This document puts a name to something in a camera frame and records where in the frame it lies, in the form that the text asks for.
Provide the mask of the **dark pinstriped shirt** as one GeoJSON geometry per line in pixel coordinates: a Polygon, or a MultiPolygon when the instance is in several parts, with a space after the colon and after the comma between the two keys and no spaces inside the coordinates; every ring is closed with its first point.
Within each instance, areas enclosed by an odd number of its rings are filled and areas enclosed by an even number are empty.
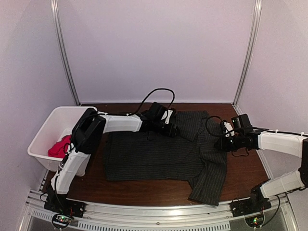
{"type": "Polygon", "coordinates": [[[227,175],[227,154],[215,149],[218,122],[207,111],[177,113],[180,134],[112,132],[103,150],[106,179],[186,180],[189,199],[218,206],[227,175]]]}

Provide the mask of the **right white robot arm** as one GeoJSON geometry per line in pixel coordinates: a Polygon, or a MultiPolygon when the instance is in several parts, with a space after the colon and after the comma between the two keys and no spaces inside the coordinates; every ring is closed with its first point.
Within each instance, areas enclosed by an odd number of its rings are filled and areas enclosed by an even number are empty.
{"type": "Polygon", "coordinates": [[[247,114],[223,121],[223,133],[218,136],[214,147],[224,152],[236,152],[245,148],[250,151],[270,150],[296,156],[301,159],[298,170],[268,180],[251,190],[247,209],[257,212],[265,205],[265,200],[281,193],[304,190],[308,187],[308,136],[305,133],[292,133],[280,130],[257,128],[251,125],[247,114]]]}

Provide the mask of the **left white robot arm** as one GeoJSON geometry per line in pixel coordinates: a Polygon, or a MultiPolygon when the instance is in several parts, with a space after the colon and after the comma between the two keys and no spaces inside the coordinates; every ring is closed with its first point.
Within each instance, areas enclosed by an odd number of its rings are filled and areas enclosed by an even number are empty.
{"type": "Polygon", "coordinates": [[[49,156],[61,158],[56,174],[47,188],[47,200],[51,207],[59,214],[69,210],[66,196],[70,184],[84,159],[97,151],[103,134],[154,131],[164,136],[176,137],[180,129],[172,122],[175,115],[175,109],[157,102],[152,103],[146,111],[125,114],[111,114],[87,108],[72,128],[71,134],[61,138],[48,150],[49,156]]]}

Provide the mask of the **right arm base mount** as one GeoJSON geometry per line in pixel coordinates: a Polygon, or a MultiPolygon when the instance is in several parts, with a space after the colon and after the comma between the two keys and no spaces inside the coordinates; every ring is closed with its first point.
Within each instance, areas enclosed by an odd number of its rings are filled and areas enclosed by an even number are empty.
{"type": "Polygon", "coordinates": [[[236,198],[230,203],[230,208],[233,217],[239,217],[270,209],[271,203],[269,198],[263,196],[260,187],[254,187],[248,199],[236,198]]]}

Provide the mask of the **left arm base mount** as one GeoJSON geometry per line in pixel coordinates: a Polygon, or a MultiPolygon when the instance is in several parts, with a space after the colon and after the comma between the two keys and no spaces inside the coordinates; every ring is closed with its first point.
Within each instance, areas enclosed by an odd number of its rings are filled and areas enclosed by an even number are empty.
{"type": "Polygon", "coordinates": [[[86,206],[84,202],[69,200],[66,194],[56,194],[51,185],[47,187],[46,193],[47,199],[44,204],[46,210],[83,218],[86,206]]]}

